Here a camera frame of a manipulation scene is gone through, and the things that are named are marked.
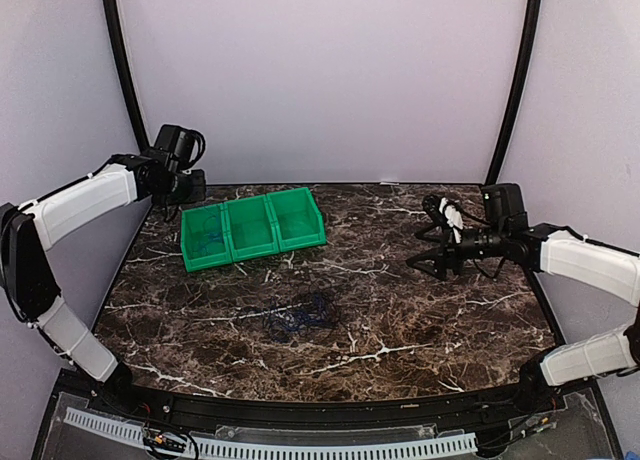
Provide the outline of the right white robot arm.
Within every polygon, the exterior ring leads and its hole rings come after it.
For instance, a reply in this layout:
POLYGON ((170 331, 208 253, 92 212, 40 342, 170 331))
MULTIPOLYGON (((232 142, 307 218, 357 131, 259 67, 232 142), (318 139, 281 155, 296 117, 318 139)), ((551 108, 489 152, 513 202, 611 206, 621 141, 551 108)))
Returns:
MULTIPOLYGON (((521 230, 464 229, 456 239, 447 227, 439 237, 427 230, 420 237, 437 247, 406 260, 409 267, 444 280, 467 260, 499 258, 523 269, 559 275, 612 294, 639 306, 639 256, 588 239, 567 226, 539 224, 521 230)), ((510 393, 510 404, 521 414, 534 412, 549 396, 549 387, 609 373, 639 369, 639 321, 576 343, 562 345, 533 360, 528 376, 510 393)))

